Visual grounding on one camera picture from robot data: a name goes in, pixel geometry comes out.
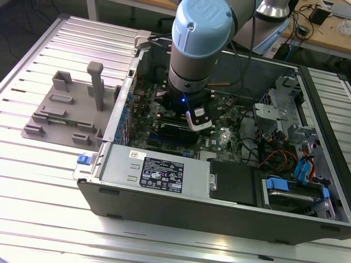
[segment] aluminum extrusion table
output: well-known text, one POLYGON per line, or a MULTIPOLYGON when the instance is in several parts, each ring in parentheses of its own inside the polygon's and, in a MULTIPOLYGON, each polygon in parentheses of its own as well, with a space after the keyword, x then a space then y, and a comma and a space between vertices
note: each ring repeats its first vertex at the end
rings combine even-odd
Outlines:
MULTIPOLYGON (((0 258, 8 262, 351 262, 351 240, 271 244, 93 214, 73 179, 87 152, 23 139, 22 127, 57 70, 89 83, 91 60, 105 85, 121 84, 135 30, 79 18, 58 19, 0 83, 0 258)), ((350 86, 310 70, 350 162, 350 86)))

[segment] light blue robot joint cap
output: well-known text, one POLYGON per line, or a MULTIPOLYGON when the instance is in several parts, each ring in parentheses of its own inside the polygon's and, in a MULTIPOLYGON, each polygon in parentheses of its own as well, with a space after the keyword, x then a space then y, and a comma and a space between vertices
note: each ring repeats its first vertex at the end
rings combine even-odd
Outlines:
POLYGON ((232 24, 225 0, 183 0, 172 28, 174 46, 188 58, 208 58, 227 43, 232 24))

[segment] blue drive bracket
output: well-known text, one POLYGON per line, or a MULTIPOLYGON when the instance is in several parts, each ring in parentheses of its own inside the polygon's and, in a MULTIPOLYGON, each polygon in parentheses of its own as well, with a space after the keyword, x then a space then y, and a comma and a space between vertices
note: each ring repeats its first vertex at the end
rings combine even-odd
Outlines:
POLYGON ((77 164, 90 165, 92 163, 93 157, 86 155, 79 155, 77 159, 77 164))
POLYGON ((279 179, 279 178, 269 178, 269 179, 266 179, 265 183, 267 185, 267 189, 289 191, 287 180, 279 179))
POLYGON ((296 166, 294 176, 301 181, 303 185, 307 184, 306 173, 311 169, 311 164, 305 160, 300 160, 296 166))
POLYGON ((327 199, 330 197, 330 193, 329 193, 328 188, 325 188, 325 187, 322 188, 322 195, 323 195, 324 199, 327 199))

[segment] wooden desk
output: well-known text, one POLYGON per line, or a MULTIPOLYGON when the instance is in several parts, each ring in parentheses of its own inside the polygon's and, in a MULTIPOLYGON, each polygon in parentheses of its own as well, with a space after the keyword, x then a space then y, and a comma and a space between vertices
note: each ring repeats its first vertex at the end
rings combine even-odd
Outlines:
MULTIPOLYGON (((142 8, 166 15, 176 15, 177 6, 169 0, 109 0, 119 4, 131 6, 132 17, 135 16, 135 8, 142 8)), ((99 9, 97 0, 87 0, 89 19, 99 21, 99 9)))
MULTIPOLYGON (((347 5, 347 3, 344 0, 331 0, 331 1, 347 5)), ((317 4, 318 2, 319 2, 318 0, 300 0, 295 10, 299 10, 299 8, 305 4, 317 4)), ((304 14, 306 17, 309 17, 311 12, 312 12, 311 9, 307 9, 301 13, 304 14)), ((290 20, 291 20, 290 26, 282 33, 281 35, 282 37, 288 38, 291 34, 293 19, 290 18, 290 20)), ((331 16, 331 17, 328 17, 321 26, 313 24, 314 34, 309 40, 304 41, 304 44, 310 44, 316 47, 322 47, 322 48, 331 49, 331 50, 335 50, 343 53, 350 53, 351 55, 351 36, 340 35, 337 29, 337 25, 341 21, 342 19, 331 16)), ((310 23, 301 15, 299 16, 298 23, 300 25, 306 26, 307 28, 311 29, 310 23)))

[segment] power supply label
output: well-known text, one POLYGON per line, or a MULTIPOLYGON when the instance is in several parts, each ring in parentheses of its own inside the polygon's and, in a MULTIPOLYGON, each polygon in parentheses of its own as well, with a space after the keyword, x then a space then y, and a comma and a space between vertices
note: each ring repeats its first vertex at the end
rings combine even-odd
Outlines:
POLYGON ((139 183, 146 188, 181 193, 183 174, 184 163, 145 157, 139 183))

